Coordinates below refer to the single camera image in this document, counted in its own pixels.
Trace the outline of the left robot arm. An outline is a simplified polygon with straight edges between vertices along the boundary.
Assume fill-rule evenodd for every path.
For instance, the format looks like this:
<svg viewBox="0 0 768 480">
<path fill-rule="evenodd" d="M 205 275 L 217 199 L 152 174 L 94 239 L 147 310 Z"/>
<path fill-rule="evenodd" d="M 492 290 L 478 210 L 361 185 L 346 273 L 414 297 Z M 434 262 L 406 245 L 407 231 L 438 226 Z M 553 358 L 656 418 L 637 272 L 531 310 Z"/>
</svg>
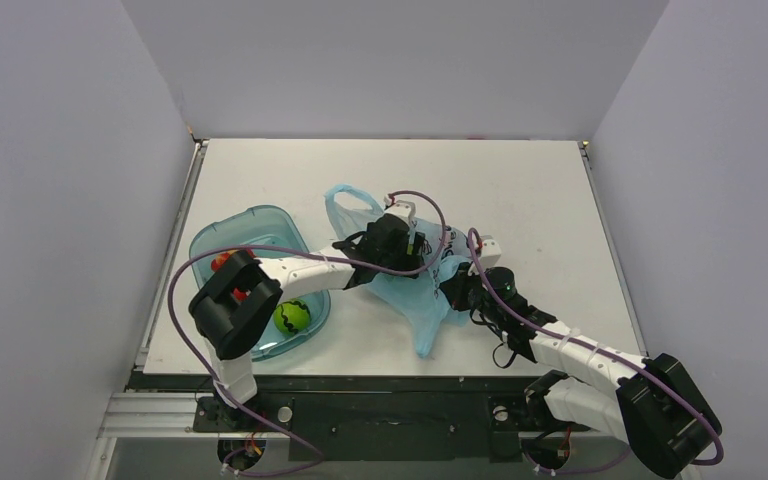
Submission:
<svg viewBox="0 0 768 480">
<path fill-rule="evenodd" d="M 320 291 L 365 285 L 379 274 L 416 278 L 426 268 L 428 242 L 405 216 L 384 214 L 363 231 L 315 252 L 255 257 L 249 247 L 233 253 L 188 306 L 209 348 L 219 416 L 232 429 L 251 427 L 258 402 L 251 351 L 276 308 Z"/>
</svg>

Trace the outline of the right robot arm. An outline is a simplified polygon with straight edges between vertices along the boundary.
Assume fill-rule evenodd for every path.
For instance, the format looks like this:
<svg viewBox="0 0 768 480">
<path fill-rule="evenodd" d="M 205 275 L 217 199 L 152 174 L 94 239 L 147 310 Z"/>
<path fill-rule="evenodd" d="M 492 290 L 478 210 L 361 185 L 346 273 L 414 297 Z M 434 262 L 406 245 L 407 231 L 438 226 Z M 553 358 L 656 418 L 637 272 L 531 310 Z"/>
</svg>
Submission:
<svg viewBox="0 0 768 480">
<path fill-rule="evenodd" d="M 578 333 L 521 296 L 508 268 L 479 273 L 463 263 L 441 290 L 454 310 L 488 327 L 514 357 L 548 368 L 525 390 L 532 424 L 572 423 L 610 434 L 666 479 L 701 464 L 709 447 L 712 460 L 721 460 L 721 423 L 675 357 L 628 354 Z"/>
</svg>

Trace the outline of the green fake watermelon ball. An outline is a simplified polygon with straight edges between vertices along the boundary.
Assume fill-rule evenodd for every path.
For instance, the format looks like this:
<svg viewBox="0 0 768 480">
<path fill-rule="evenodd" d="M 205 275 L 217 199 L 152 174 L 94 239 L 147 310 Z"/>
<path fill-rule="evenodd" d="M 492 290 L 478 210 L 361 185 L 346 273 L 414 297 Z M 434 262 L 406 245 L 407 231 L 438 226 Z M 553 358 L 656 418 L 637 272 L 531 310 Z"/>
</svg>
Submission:
<svg viewBox="0 0 768 480">
<path fill-rule="evenodd" d="M 301 299 L 292 299 L 279 304 L 272 318 L 275 327 L 285 336 L 295 336 L 311 324 L 310 308 Z"/>
</svg>

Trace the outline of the red fake fruit bunch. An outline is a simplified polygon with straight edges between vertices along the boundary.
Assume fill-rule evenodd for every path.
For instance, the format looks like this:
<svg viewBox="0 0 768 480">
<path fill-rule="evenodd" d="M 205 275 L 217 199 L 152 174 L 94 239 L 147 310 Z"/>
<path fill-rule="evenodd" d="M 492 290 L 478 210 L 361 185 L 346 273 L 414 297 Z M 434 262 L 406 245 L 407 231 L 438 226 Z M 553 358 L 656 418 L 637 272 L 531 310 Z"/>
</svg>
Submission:
<svg viewBox="0 0 768 480">
<path fill-rule="evenodd" d="M 251 249 L 221 252 L 211 261 L 213 275 L 207 282 L 210 297 L 217 301 L 244 302 L 258 282 L 259 261 Z"/>
</svg>

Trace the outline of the light blue plastic bag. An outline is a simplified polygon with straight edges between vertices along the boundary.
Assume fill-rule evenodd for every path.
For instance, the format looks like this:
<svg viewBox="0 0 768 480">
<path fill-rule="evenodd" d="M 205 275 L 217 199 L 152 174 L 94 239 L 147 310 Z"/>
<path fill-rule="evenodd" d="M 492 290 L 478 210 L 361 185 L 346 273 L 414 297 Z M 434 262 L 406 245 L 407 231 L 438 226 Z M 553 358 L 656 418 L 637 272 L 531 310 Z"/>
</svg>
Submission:
<svg viewBox="0 0 768 480">
<path fill-rule="evenodd" d="M 328 220 L 339 240 L 364 230 L 385 213 L 385 207 L 369 193 L 347 184 L 332 187 L 324 194 Z M 418 357 L 432 350 L 443 323 L 463 326 L 468 314 L 452 309 L 441 285 L 452 279 L 458 267 L 471 257 L 467 235 L 438 221 L 418 219 L 416 230 L 425 235 L 428 245 L 423 260 L 429 269 L 415 279 L 378 273 L 366 289 L 403 315 L 411 325 L 413 345 Z"/>
</svg>

